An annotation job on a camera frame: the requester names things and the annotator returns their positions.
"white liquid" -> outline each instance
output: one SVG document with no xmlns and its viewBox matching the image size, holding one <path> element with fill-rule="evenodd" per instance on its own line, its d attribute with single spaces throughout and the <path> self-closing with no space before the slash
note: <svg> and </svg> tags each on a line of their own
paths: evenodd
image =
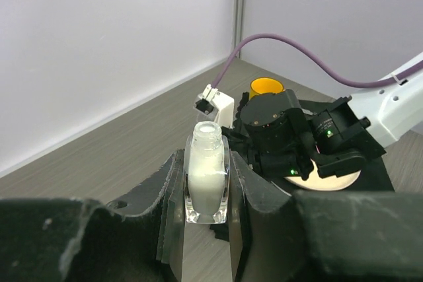
<svg viewBox="0 0 423 282">
<path fill-rule="evenodd" d="M 190 150 L 188 189 L 192 207 L 204 215 L 214 215 L 219 211 L 225 190 L 224 146 L 221 137 L 219 144 L 215 149 L 204 149 L 203 142 L 196 143 L 193 140 Z"/>
</svg>

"bottle opening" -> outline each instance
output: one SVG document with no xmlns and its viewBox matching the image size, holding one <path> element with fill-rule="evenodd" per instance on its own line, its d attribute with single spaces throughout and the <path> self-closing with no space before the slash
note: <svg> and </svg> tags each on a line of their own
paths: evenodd
<svg viewBox="0 0 423 282">
<path fill-rule="evenodd" d="M 212 126 L 212 125 L 202 125 L 201 127 L 200 127 L 200 131 L 201 132 L 215 132 L 216 131 L 216 128 L 214 127 L 214 126 Z"/>
<path fill-rule="evenodd" d="M 194 137 L 202 140 L 221 138 L 221 128 L 215 122 L 199 122 L 194 128 Z"/>
</svg>

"yellow cup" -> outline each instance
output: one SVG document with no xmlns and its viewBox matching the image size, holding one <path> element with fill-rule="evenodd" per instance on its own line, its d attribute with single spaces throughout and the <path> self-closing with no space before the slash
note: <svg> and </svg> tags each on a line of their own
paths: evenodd
<svg viewBox="0 0 423 282">
<path fill-rule="evenodd" d="M 250 99 L 256 95 L 266 94 L 267 92 L 273 92 L 278 94 L 285 90 L 281 82 L 275 79 L 269 79 L 268 77 L 261 77 L 255 79 L 250 85 Z"/>
</svg>

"bottle neck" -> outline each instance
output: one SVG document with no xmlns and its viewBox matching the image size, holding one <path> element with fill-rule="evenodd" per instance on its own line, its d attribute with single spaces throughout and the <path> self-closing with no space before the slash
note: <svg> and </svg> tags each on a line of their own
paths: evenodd
<svg viewBox="0 0 423 282">
<path fill-rule="evenodd" d="M 222 145 L 222 130 L 215 122 L 199 122 L 192 136 L 192 145 L 203 150 L 216 150 Z"/>
</svg>

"black connector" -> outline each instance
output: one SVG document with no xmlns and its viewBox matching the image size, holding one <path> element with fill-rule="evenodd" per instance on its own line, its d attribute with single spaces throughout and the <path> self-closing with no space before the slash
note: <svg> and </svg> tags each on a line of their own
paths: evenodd
<svg viewBox="0 0 423 282">
<path fill-rule="evenodd" d="M 214 107 L 212 106 L 212 104 L 210 104 L 205 99 L 200 99 L 199 101 L 197 101 L 195 108 L 206 115 L 210 114 L 214 110 Z"/>
</svg>

